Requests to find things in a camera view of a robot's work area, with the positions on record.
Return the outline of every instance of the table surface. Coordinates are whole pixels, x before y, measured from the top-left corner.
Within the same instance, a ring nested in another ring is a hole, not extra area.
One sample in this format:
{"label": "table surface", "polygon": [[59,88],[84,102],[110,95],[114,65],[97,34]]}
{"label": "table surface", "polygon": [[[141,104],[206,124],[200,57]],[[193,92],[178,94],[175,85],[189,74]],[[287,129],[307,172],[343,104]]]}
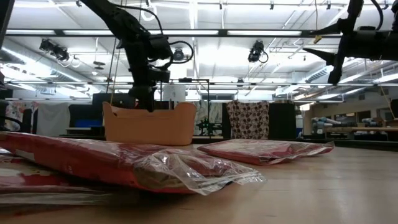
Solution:
{"label": "table surface", "polygon": [[152,196],[127,208],[69,208],[1,223],[397,223],[398,153],[337,147],[322,156],[252,167],[268,182],[233,184],[209,196]]}

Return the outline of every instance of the blue object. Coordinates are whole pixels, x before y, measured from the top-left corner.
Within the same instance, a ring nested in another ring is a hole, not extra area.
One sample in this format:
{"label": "blue object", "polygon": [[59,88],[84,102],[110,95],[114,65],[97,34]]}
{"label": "blue object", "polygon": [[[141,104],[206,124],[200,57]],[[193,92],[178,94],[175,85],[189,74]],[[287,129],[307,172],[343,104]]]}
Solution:
{"label": "blue object", "polygon": [[102,120],[79,119],[75,121],[76,128],[102,127]]}
{"label": "blue object", "polygon": [[303,131],[302,128],[296,128],[296,137],[298,137],[300,132],[302,132],[302,131]]}

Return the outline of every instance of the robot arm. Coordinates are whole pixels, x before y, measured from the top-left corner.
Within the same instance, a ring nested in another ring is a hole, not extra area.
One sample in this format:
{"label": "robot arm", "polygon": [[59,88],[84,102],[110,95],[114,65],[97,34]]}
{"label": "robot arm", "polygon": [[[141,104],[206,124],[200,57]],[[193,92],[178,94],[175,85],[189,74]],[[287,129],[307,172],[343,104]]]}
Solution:
{"label": "robot arm", "polygon": [[[360,27],[358,30],[354,30],[356,19],[362,11],[363,0],[351,0],[348,5],[348,17],[346,19],[339,19],[336,24],[312,32],[315,35],[343,33],[337,54],[304,49],[325,60],[327,65],[334,66],[329,75],[328,83],[335,85],[340,81],[345,57],[398,60],[398,54],[396,54],[396,49],[398,48],[398,26],[396,20],[393,23],[392,30],[379,30],[382,26],[383,15],[379,4],[376,1],[373,1],[373,3],[381,16],[377,28]],[[391,10],[395,14],[395,19],[397,19],[398,0],[395,0]]]}
{"label": "robot arm", "polygon": [[[154,92],[157,82],[169,82],[167,68],[172,63],[172,50],[167,36],[152,35],[127,11],[108,0],[80,0],[97,14],[110,31],[119,39],[118,48],[124,48],[129,62],[134,84],[129,94],[137,98],[149,111],[154,110]],[[149,64],[159,59],[170,58],[163,67]]]}

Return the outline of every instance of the red package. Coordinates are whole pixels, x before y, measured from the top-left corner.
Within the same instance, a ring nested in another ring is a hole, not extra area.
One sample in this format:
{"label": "red package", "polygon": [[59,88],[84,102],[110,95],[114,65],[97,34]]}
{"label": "red package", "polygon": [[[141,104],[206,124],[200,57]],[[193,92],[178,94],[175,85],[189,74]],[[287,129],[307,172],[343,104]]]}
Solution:
{"label": "red package", "polygon": [[2,133],[0,147],[67,174],[153,192],[207,195],[228,182],[265,179],[230,161],[165,146]]}
{"label": "red package", "polygon": [[314,156],[332,151],[334,144],[307,142],[232,139],[201,146],[209,155],[254,165],[272,165],[303,156]]}
{"label": "red package", "polygon": [[[123,190],[117,186],[98,185],[97,182],[63,175],[0,149],[0,205],[108,204]],[[128,192],[119,198],[130,196],[132,193]],[[136,200],[138,194],[134,197],[130,199]]]}

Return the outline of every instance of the white cylinder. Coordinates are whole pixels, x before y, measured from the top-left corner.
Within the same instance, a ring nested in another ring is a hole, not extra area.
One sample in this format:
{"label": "white cylinder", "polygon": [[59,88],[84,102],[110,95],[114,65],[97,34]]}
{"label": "white cylinder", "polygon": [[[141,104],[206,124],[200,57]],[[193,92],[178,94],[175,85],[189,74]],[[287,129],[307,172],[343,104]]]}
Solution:
{"label": "white cylinder", "polygon": [[164,101],[185,102],[185,85],[165,85],[163,86]]}

